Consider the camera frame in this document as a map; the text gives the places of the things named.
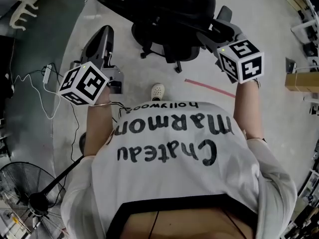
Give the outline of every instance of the black and white marker cube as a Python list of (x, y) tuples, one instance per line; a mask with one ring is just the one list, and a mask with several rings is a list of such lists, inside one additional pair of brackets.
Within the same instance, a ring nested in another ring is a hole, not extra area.
[(264, 52), (249, 40), (240, 40), (217, 49), (223, 70), (239, 83), (264, 75)]
[(93, 105), (108, 81), (92, 62), (87, 62), (66, 72), (58, 95), (76, 106)]

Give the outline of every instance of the white t-shirt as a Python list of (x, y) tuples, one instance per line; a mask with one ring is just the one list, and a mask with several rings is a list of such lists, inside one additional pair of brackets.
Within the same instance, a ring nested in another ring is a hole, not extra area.
[(75, 168), (61, 214), (73, 239), (116, 238), (133, 213), (231, 206), (257, 239), (275, 239), (296, 197), (267, 144), (220, 107), (148, 102)]

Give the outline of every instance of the cardboard box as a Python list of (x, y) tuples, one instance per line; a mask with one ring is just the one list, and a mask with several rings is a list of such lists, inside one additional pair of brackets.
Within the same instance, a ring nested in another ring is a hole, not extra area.
[(285, 86), (290, 91), (319, 93), (319, 72), (287, 74)]

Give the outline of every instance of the black chair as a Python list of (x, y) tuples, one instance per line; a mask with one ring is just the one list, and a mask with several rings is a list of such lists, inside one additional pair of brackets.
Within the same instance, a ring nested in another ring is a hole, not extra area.
[[(141, 58), (151, 53), (165, 57), (167, 63), (177, 63), (178, 73), (180, 61), (195, 59), (204, 48), (199, 32), (214, 43), (233, 39), (233, 29), (213, 19), (215, 0), (98, 1), (133, 22), (133, 37), (143, 48)], [(224, 6), (218, 18), (230, 22), (231, 10)], [(162, 45), (164, 54), (152, 51), (153, 43)]]

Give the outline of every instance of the red line on floor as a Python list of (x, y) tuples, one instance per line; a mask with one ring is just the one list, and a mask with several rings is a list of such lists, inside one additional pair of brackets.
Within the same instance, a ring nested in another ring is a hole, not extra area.
[(198, 85), (198, 86), (201, 86), (201, 87), (204, 87), (204, 88), (208, 88), (210, 90), (213, 90), (213, 91), (216, 91), (216, 92), (219, 92), (219, 93), (222, 93), (224, 95), (227, 95), (231, 98), (235, 98), (235, 95), (233, 95), (232, 93), (229, 93), (227, 91), (224, 91), (224, 90), (221, 90), (221, 89), (218, 89), (218, 88), (215, 88), (215, 87), (212, 87), (210, 85), (206, 85), (206, 84), (203, 84), (203, 83), (200, 83), (200, 82), (196, 82), (196, 81), (192, 81), (192, 80), (189, 80), (189, 79), (185, 79), (185, 82), (188, 82), (188, 83), (192, 83), (194, 85)]

